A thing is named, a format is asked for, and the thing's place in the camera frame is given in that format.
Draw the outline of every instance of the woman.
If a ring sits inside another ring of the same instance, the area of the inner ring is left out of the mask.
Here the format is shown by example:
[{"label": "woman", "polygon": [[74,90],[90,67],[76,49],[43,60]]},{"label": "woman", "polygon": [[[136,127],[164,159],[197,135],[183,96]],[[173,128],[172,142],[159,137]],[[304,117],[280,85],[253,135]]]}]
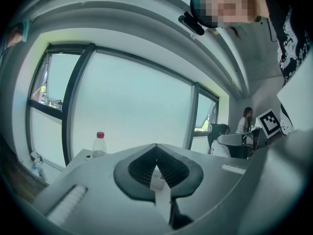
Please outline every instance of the woman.
[{"label": "woman", "polygon": [[[302,64],[312,46],[312,26],[308,8],[312,0],[191,0],[194,18],[208,28],[251,23],[257,17],[269,18],[278,39],[278,62],[284,85]],[[293,131],[286,110],[281,105],[283,135]]]},{"label": "woman", "polygon": [[227,135],[228,133],[229,127],[226,124],[218,124],[212,129],[212,132],[207,136],[211,155],[230,157],[227,146],[218,143],[216,140],[219,136]]},{"label": "woman", "polygon": [[236,134],[245,133],[249,131],[249,127],[252,122],[253,110],[250,107],[246,107],[244,110],[244,116],[240,119],[238,123],[238,128]]}]

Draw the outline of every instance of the curved ceiling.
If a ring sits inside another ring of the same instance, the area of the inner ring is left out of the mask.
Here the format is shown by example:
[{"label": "curved ceiling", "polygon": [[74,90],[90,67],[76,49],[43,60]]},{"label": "curved ceiling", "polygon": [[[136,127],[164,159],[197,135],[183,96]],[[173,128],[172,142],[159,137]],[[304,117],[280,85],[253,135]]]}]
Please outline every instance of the curved ceiling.
[{"label": "curved ceiling", "polygon": [[[227,30],[220,31],[222,42],[226,43],[226,46],[209,32],[193,40],[189,29],[178,22],[178,17],[185,10],[189,10],[189,1],[27,0],[19,18],[28,18],[37,23],[36,21],[67,14],[68,19],[85,17],[89,18],[88,21],[120,20],[123,27],[116,27],[115,30],[135,34],[138,28],[142,28],[142,32],[137,33],[139,37],[167,48],[192,63],[228,94],[234,97],[247,96],[249,80],[245,60],[242,57],[244,51],[238,48],[238,43]],[[65,22],[59,21],[59,23],[66,27]],[[105,28],[108,25],[102,24],[101,27]],[[150,34],[144,35],[144,31],[148,28],[151,30]],[[151,34],[158,35],[159,40]]]}]

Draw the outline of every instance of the ceiling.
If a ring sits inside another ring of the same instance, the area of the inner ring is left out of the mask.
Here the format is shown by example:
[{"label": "ceiling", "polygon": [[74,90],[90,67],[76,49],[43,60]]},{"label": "ceiling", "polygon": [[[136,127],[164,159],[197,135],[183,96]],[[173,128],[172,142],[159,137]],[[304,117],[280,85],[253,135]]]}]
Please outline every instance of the ceiling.
[{"label": "ceiling", "polygon": [[[154,24],[156,32],[169,34],[168,39],[172,38],[172,44],[166,44],[165,41],[157,43],[157,40],[155,43],[171,51],[174,45],[179,45],[174,51],[175,54],[192,63],[226,93],[236,98],[250,96],[250,87],[254,81],[281,75],[277,64],[277,42],[271,41],[267,20],[236,26],[240,39],[235,37],[231,29],[221,29],[218,36],[206,32],[205,35],[193,40],[191,32],[178,22],[178,16],[189,10],[189,1],[26,0],[15,20],[28,18],[35,22],[42,17],[53,17],[57,13],[82,9],[90,11],[93,8],[105,8],[107,13],[109,9],[114,13],[117,10],[124,11],[123,19],[128,18],[128,22],[134,24],[133,27],[141,20],[141,24],[147,23],[149,27],[153,27]],[[132,34],[129,23],[127,26],[128,33]],[[141,38],[149,40],[151,35]]]}]

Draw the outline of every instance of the gray machine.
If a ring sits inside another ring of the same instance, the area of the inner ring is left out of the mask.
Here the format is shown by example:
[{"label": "gray machine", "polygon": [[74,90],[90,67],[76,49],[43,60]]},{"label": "gray machine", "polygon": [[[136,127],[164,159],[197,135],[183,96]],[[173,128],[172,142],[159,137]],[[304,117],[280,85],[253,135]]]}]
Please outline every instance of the gray machine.
[{"label": "gray machine", "polygon": [[[55,234],[264,233],[288,214],[306,187],[312,136],[313,131],[297,131],[258,149],[250,162],[162,144],[128,149],[88,161],[50,185],[31,216]],[[156,165],[171,188],[169,222],[149,189]],[[77,186],[85,190],[66,219],[58,226],[49,222]]]}]

